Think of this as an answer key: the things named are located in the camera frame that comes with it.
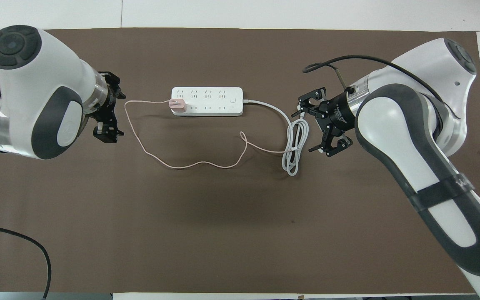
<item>power cord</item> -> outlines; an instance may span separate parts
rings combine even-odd
[[[284,117],[284,119],[288,123],[288,127],[286,128],[287,142],[284,151],[268,151],[253,144],[252,146],[271,153],[282,153],[282,169],[284,169],[290,176],[296,175],[299,170],[299,158],[301,157],[301,150],[303,150],[303,146],[305,146],[305,142],[307,142],[308,138],[309,127],[307,121],[303,118],[305,116],[305,113],[301,113],[299,119],[290,122],[288,116],[282,110],[276,108],[271,104],[256,100],[244,100],[244,104],[250,103],[263,105],[268,108],[272,108],[273,110],[276,110],[277,112],[279,112],[279,114],[282,115],[282,117]]]
[[[412,296],[401,296],[401,297],[405,297],[408,300],[412,300]],[[381,296],[381,297],[379,297],[379,296],[377,296],[377,297],[366,297],[366,298],[362,298],[362,300],[369,300],[369,299],[373,300],[374,298],[381,298],[382,300],[388,300],[386,297],[383,297],[383,296]]]
[[[213,162],[208,162],[208,161],[198,161],[190,165],[184,165],[181,167],[176,167],[173,165],[170,165],[166,162],[164,162],[162,159],[160,159],[158,156],[152,154],[148,150],[146,150],[145,146],[143,145],[142,141],[140,140],[140,137],[138,137],[135,127],[131,121],[131,118],[129,117],[129,113],[127,111],[127,104],[129,103],[151,103],[151,104],[165,104],[165,103],[172,103],[176,104],[177,102],[174,99],[166,100],[166,101],[161,101],[161,102],[155,102],[155,101],[146,101],[146,100],[129,100],[126,101],[123,108],[125,110],[125,114],[127,116],[127,120],[129,121],[129,126],[131,127],[131,130],[133,134],[135,135],[135,138],[137,139],[138,143],[140,144],[142,150],[145,152],[145,154],[153,157],[154,159],[158,160],[158,162],[162,163],[162,165],[165,165],[168,168],[171,169],[187,169],[190,167],[194,167],[194,165],[200,165],[200,164],[208,164],[212,165],[214,167],[218,167],[221,169],[230,169],[232,167],[235,167],[240,163],[240,160],[244,156],[248,145],[251,145],[259,150],[269,152],[269,153],[282,153],[283,158],[282,158],[282,169],[284,169],[290,176],[294,176],[298,172],[298,167],[299,167],[299,158],[301,156],[301,149],[305,145],[305,141],[307,140],[308,137],[308,123],[303,119],[304,113],[301,114],[301,118],[297,119],[294,122],[290,122],[288,119],[288,116],[280,110],[279,108],[276,108],[275,106],[271,104],[267,104],[261,101],[255,101],[255,100],[244,100],[244,104],[252,103],[252,104],[259,104],[263,106],[267,106],[268,108],[272,108],[276,111],[278,111],[282,116],[284,116],[286,122],[288,123],[288,128],[286,130],[286,137],[287,137],[287,143],[286,143],[286,148],[283,151],[273,151],[273,150],[267,150],[264,148],[261,148],[251,142],[248,141],[248,138],[246,137],[245,133],[243,131],[240,131],[240,138],[245,142],[244,145],[244,150],[242,151],[242,154],[240,154],[240,157],[238,157],[238,160],[232,164],[232,165],[217,165]]]
[[[49,293],[49,286],[51,285],[51,260],[49,259],[49,255],[47,253],[47,251],[45,250],[45,247],[42,246],[42,244],[38,243],[36,240],[34,240],[32,237],[27,237],[26,235],[24,234],[21,234],[19,232],[15,232],[15,231],[12,231],[12,230],[8,230],[8,229],[5,229],[5,228],[1,228],[0,227],[0,232],[2,233],[7,233],[7,234],[10,234],[10,235],[13,235],[15,237],[19,237],[19,238],[22,238],[26,241],[29,241],[31,243],[33,243],[36,247],[39,247],[40,250],[42,251],[42,253],[44,254],[44,257],[45,257],[45,262],[47,264],[47,282],[45,284],[45,290],[44,290],[44,296],[42,296],[42,300],[45,300],[47,297],[48,297],[48,293]]]

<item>table surface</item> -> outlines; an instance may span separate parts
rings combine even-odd
[[[90,65],[120,76],[129,100],[169,99],[175,86],[240,86],[246,99],[286,114],[312,89],[325,85],[330,94],[340,93],[338,80],[328,80],[331,72],[301,73],[313,61],[352,51],[392,60],[439,37],[478,51],[472,32],[50,32]],[[340,65],[349,82],[377,68],[362,61]],[[284,147],[285,123],[264,107],[248,105],[233,118],[179,118],[165,105],[151,104],[128,111],[149,150],[175,165],[236,161],[243,148],[240,130],[264,148]],[[474,130],[451,159],[480,192],[479,79],[468,111]],[[50,250],[53,291],[472,292],[390,173],[358,143],[331,159],[305,153],[295,177],[282,171],[280,156],[253,148],[230,170],[202,165],[178,171],[145,155],[129,134],[121,105],[116,112],[128,132],[117,144],[93,139],[90,123],[56,159],[0,155],[0,226],[27,233]],[[308,145],[315,145],[321,134],[314,119],[307,120]],[[353,131],[349,136],[356,141]],[[43,277],[43,268],[8,263],[9,257],[22,261],[38,254],[20,242],[0,236],[0,290],[33,289],[38,284],[30,278]]]
[[[398,5],[386,1],[372,4],[363,0],[350,2],[292,1],[278,4],[245,1],[243,5],[223,1],[185,2],[93,0],[86,3],[62,1],[45,3],[40,0],[23,2],[0,1],[0,28],[14,23],[28,23],[40,28],[90,28],[90,27],[241,27],[241,28],[322,28],[322,29],[373,29],[373,30],[432,30],[478,31],[480,56],[480,2],[429,1],[408,2]],[[397,7],[394,17],[392,7]],[[331,17],[295,17],[313,10],[345,11],[353,13],[332,14]]]

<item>pink charger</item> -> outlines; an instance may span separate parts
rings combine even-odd
[[[186,111],[186,103],[183,99],[170,99],[169,105],[174,112],[184,113]]]

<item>power strip switch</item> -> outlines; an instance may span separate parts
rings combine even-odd
[[[185,101],[184,112],[176,116],[240,116],[244,112],[244,92],[240,87],[174,87],[172,99]]]

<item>black joint cap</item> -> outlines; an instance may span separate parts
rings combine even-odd
[[[0,30],[0,69],[13,70],[30,63],[42,47],[40,33],[27,25]]]
[[[477,74],[477,68],[475,67],[474,61],[468,51],[464,49],[458,42],[444,38],[445,45],[447,49],[453,55],[454,59],[463,67],[466,71],[470,72],[473,75]]]

